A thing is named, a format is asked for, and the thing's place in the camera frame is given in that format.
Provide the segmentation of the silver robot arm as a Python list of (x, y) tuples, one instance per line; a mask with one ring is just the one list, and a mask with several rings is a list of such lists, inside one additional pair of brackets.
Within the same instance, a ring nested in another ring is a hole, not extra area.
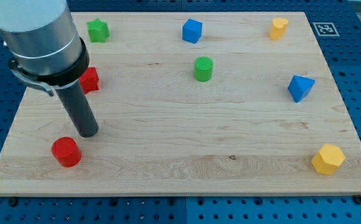
[(88, 68), (66, 0), (0, 0), (0, 35), (13, 55), (9, 68), (30, 88), (53, 95)]

